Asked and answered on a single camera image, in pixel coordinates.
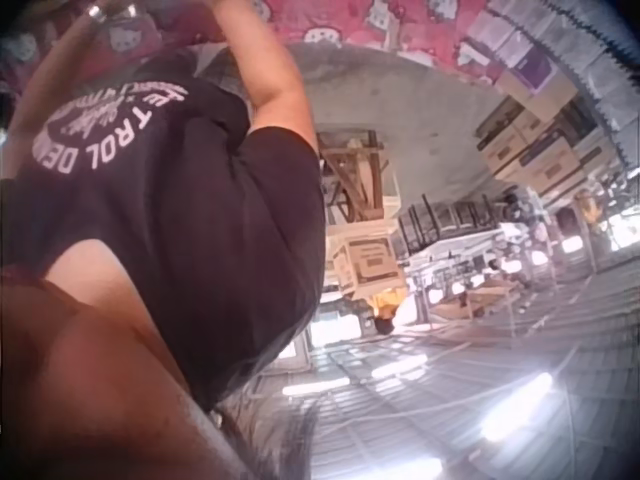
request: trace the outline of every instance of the fluorescent light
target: fluorescent light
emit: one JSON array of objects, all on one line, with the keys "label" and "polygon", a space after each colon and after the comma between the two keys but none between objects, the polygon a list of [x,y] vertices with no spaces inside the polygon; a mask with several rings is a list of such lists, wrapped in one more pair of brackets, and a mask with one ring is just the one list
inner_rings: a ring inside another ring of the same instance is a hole
[{"label": "fluorescent light", "polygon": [[574,253],[581,250],[584,247],[584,242],[581,237],[569,237],[562,242],[562,249],[564,253]]},{"label": "fluorescent light", "polygon": [[391,480],[434,480],[442,473],[442,462],[437,458],[426,458],[406,463],[385,472]]},{"label": "fluorescent light", "polygon": [[462,285],[460,282],[456,282],[453,285],[451,285],[451,292],[454,295],[460,295],[465,290],[466,288],[464,288],[464,285]]},{"label": "fluorescent light", "polygon": [[522,262],[520,260],[505,260],[502,259],[502,270],[511,274],[518,273],[522,270]]},{"label": "fluorescent light", "polygon": [[289,345],[287,345],[287,348],[285,348],[282,352],[280,352],[280,355],[278,355],[278,358],[292,358],[296,356],[296,346],[293,342],[291,342]]},{"label": "fluorescent light", "polygon": [[442,473],[442,462],[437,458],[422,458],[394,465],[349,480],[435,480]]},{"label": "fluorescent light", "polygon": [[415,357],[405,358],[399,362],[390,363],[384,367],[376,368],[371,372],[373,378],[385,378],[398,373],[409,372],[415,370],[420,365],[427,363],[426,355],[417,355]]},{"label": "fluorescent light", "polygon": [[442,290],[429,290],[429,302],[432,305],[435,305],[440,302],[444,298],[444,292]]},{"label": "fluorescent light", "polygon": [[525,425],[552,384],[551,375],[542,373],[518,389],[484,419],[482,435],[490,442],[498,442]]},{"label": "fluorescent light", "polygon": [[340,300],[342,298],[342,294],[340,292],[327,292],[323,293],[320,297],[320,303],[331,303],[336,300]]},{"label": "fluorescent light", "polygon": [[484,283],[485,277],[482,274],[474,275],[471,277],[471,285],[473,288],[477,288]]},{"label": "fluorescent light", "polygon": [[638,175],[640,175],[640,167],[638,168],[634,168],[633,170],[631,170],[629,173],[627,173],[627,180],[633,180],[634,178],[636,178]]},{"label": "fluorescent light", "polygon": [[549,263],[549,257],[547,257],[544,253],[539,250],[534,250],[531,252],[531,261],[536,267],[541,265],[546,265]]},{"label": "fluorescent light", "polygon": [[424,368],[419,368],[418,370],[414,370],[412,372],[405,373],[404,375],[402,375],[402,378],[404,378],[406,380],[416,381],[416,380],[420,380],[422,377],[424,377],[426,373],[427,372],[424,371]]},{"label": "fluorescent light", "polygon": [[303,383],[300,385],[289,385],[282,389],[282,394],[288,397],[296,395],[307,395],[310,393],[326,392],[335,388],[346,387],[351,381],[347,377],[329,380],[327,382]]}]

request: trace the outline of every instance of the pink fabric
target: pink fabric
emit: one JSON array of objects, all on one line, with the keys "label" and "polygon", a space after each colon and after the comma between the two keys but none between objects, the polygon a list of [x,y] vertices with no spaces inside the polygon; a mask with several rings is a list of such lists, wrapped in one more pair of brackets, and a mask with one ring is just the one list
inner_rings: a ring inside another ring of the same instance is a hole
[{"label": "pink fabric", "polygon": [[[460,46],[487,0],[252,1],[287,43],[331,42],[375,49],[395,43],[399,45],[398,54],[457,74],[466,81],[493,83],[503,69],[493,59],[484,66],[460,54]],[[38,48],[29,58],[8,55],[3,65],[8,83],[22,91],[51,48],[52,40],[62,35],[89,3],[90,0],[72,0],[48,20],[28,26],[27,35],[36,38]],[[391,38],[393,22],[399,22],[396,39]],[[206,6],[183,0],[163,0],[156,6],[151,3],[148,15],[108,27],[83,67],[82,78],[91,78],[163,48],[221,41],[222,35]]]}]

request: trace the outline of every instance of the black t-shirt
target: black t-shirt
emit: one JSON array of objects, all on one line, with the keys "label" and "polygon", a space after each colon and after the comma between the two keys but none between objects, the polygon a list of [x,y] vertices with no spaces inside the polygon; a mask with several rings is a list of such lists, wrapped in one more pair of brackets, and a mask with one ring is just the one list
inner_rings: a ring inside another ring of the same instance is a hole
[{"label": "black t-shirt", "polygon": [[39,275],[104,242],[205,409],[275,359],[322,290],[318,158],[289,130],[248,128],[240,98],[190,77],[76,99],[34,142],[4,232],[7,259]]}]

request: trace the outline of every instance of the bright light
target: bright light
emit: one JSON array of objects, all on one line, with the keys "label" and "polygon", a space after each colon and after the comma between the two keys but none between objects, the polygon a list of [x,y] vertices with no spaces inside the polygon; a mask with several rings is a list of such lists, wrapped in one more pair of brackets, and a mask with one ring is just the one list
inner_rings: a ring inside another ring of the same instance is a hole
[{"label": "bright light", "polygon": [[278,358],[292,358],[296,356],[296,346],[294,345],[293,342],[291,342],[289,345],[287,345],[287,348],[285,348],[282,352],[280,352],[280,355],[278,355]]},{"label": "bright light", "polygon": [[505,260],[502,259],[502,270],[506,273],[518,273],[522,270],[522,262],[520,260]]},{"label": "bright light", "polygon": [[402,378],[415,382],[416,380],[420,380],[422,377],[424,377],[425,374],[426,372],[424,371],[424,368],[419,368],[418,370],[414,370],[413,372],[405,373],[404,375],[402,375]]},{"label": "bright light", "polygon": [[634,178],[636,178],[638,175],[640,175],[640,167],[638,168],[634,168],[633,170],[631,170],[629,173],[627,173],[627,180],[633,180]]},{"label": "bright light", "polygon": [[453,285],[451,285],[451,292],[454,295],[460,295],[465,290],[466,288],[464,288],[464,285],[462,285],[460,282],[456,282]]},{"label": "bright light", "polygon": [[335,388],[346,387],[351,382],[347,377],[329,380],[327,382],[304,383],[301,385],[289,385],[282,389],[282,394],[288,397],[296,395],[308,395],[310,393],[326,392]]},{"label": "bright light", "polygon": [[474,275],[471,277],[471,285],[473,288],[477,288],[484,283],[485,277],[482,274]]},{"label": "bright light", "polygon": [[515,223],[501,223],[500,228],[502,229],[502,233],[507,239],[522,236],[522,231],[516,226]]},{"label": "bright light", "polygon": [[531,261],[536,267],[541,265],[546,265],[549,263],[549,257],[547,257],[544,253],[539,250],[534,250],[531,252]]},{"label": "bright light", "polygon": [[434,480],[442,473],[442,462],[437,458],[416,460],[385,472],[390,480]]},{"label": "bright light", "polygon": [[350,480],[435,480],[441,473],[442,462],[439,459],[423,458]]},{"label": "bright light", "polygon": [[311,343],[314,347],[354,340],[361,336],[360,320],[356,315],[346,315],[337,320],[311,322]]},{"label": "bright light", "polygon": [[393,324],[409,325],[418,321],[418,306],[416,305],[416,297],[409,295],[396,310],[396,316],[393,319]]},{"label": "bright light", "polygon": [[442,290],[429,290],[429,302],[432,305],[436,305],[444,298],[444,292]]},{"label": "bright light", "polygon": [[564,253],[574,253],[578,250],[582,250],[584,247],[584,242],[581,237],[569,237],[562,242],[562,249]]},{"label": "bright light", "polygon": [[490,442],[498,442],[525,425],[552,384],[551,375],[542,373],[518,389],[484,419],[482,435]]},{"label": "bright light", "polygon": [[609,218],[610,233],[613,236],[611,250],[618,251],[640,242],[640,210],[634,208],[625,210],[622,215]]},{"label": "bright light", "polygon": [[320,303],[331,303],[336,300],[340,300],[342,298],[342,294],[340,292],[327,292],[323,293],[320,297]]},{"label": "bright light", "polygon": [[409,372],[418,368],[420,365],[427,363],[426,355],[417,355],[415,357],[405,358],[399,362],[390,363],[384,367],[376,368],[371,372],[373,378],[385,378],[398,373]]}]

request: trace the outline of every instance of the metal roof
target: metal roof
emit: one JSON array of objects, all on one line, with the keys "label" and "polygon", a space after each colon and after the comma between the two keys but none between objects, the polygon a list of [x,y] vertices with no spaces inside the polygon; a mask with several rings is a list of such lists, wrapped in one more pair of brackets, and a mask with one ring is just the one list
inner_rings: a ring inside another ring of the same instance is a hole
[{"label": "metal roof", "polygon": [[[394,468],[427,458],[442,461],[441,479],[616,478],[640,452],[640,257],[621,255],[597,275],[580,259],[557,293],[545,287],[517,300],[513,330],[503,308],[476,326],[314,351],[313,371],[251,385],[269,402],[262,425],[304,401],[284,397],[284,386],[346,376],[348,386],[313,397],[321,398],[314,479],[392,478]],[[372,378],[422,354],[424,368]],[[501,442],[485,440],[491,409],[542,372],[554,383],[530,421]]]}]

